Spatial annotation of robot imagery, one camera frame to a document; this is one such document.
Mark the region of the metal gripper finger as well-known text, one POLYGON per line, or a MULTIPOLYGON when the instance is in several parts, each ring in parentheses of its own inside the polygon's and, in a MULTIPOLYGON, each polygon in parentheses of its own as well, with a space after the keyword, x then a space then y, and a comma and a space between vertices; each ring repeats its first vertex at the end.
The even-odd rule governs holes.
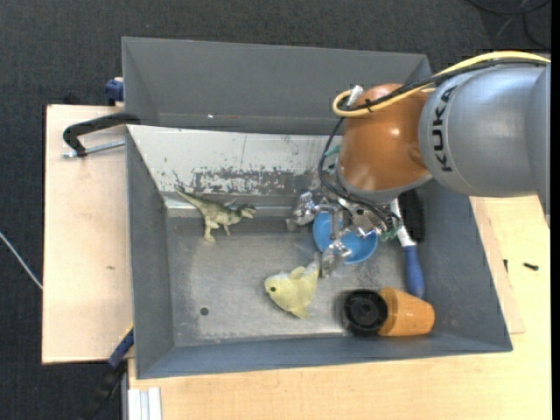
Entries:
POLYGON ((296 231, 311 223, 319 213, 320 206, 325 202, 326 198, 323 195, 315 198, 311 192, 301 194, 286 218, 287 230, 296 231))
POLYGON ((321 273, 329 277, 351 255, 351 249, 342 241, 330 244, 321 255, 321 273))

